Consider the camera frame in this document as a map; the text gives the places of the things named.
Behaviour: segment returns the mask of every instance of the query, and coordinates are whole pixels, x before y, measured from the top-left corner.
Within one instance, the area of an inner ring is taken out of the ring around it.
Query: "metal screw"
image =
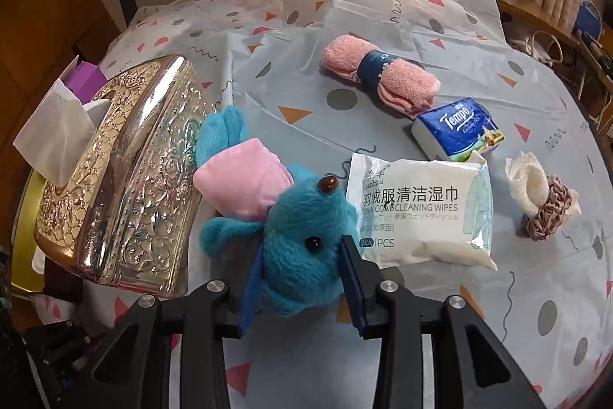
[[[392,281],[391,279],[386,279],[385,281],[381,281],[381,289],[383,291],[387,291],[388,293],[393,293],[398,289],[398,283],[396,281]]]
[[[226,284],[218,279],[214,279],[207,283],[207,290],[212,291],[213,293],[219,293],[220,291],[223,291],[225,287]]]
[[[155,304],[155,297],[153,295],[143,295],[139,297],[139,306],[142,308],[149,308]]]
[[[459,295],[453,295],[449,297],[449,304],[453,308],[464,308],[466,301]]]

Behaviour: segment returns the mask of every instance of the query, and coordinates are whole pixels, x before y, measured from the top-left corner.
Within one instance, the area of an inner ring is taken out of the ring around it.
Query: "plush toy antenna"
[[[210,258],[218,258],[226,248],[226,243],[235,237],[249,237],[264,228],[261,222],[214,217],[202,226],[200,247]]]
[[[201,167],[212,156],[247,139],[247,127],[239,109],[228,106],[221,113],[211,113],[200,128],[195,146],[196,165]]]

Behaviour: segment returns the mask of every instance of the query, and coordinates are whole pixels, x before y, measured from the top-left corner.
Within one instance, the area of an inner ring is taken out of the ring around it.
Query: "tempo tissue pack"
[[[473,151],[494,149],[505,136],[491,115],[471,98],[418,115],[413,137],[430,160],[465,162]]]

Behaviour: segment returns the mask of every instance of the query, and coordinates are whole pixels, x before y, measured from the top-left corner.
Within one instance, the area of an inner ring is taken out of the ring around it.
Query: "embossed metal box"
[[[187,290],[188,238],[200,202],[195,141],[214,108],[182,56],[110,80],[110,108],[66,186],[45,186],[37,244],[85,279],[162,297]]]

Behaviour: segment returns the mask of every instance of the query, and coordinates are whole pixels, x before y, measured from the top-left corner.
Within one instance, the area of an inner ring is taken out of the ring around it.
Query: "patterned tablecloth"
[[[498,271],[427,262],[386,275],[421,296],[465,296],[546,405],[571,404],[611,353],[613,190],[572,97],[550,69],[505,43],[495,0],[178,0],[141,10],[101,68],[110,78],[148,59],[182,54],[219,107],[234,103],[243,111],[250,136],[281,161],[317,174],[346,179],[354,151],[388,161],[425,159],[408,118],[320,67],[324,46],[348,32],[422,62],[442,83],[439,103],[473,97],[506,136],[487,158]],[[545,243],[516,236],[522,216],[508,194],[505,159],[522,150],[581,195],[583,215]],[[209,216],[203,204],[190,241],[190,289],[209,276],[210,262],[197,245]],[[86,291],[107,325],[137,297],[91,283]],[[379,342],[359,338],[343,301],[289,320],[258,316],[246,338],[227,341],[225,350],[234,408],[372,404]],[[175,348],[171,407],[178,405],[179,355]],[[431,388],[431,375],[426,384]]]

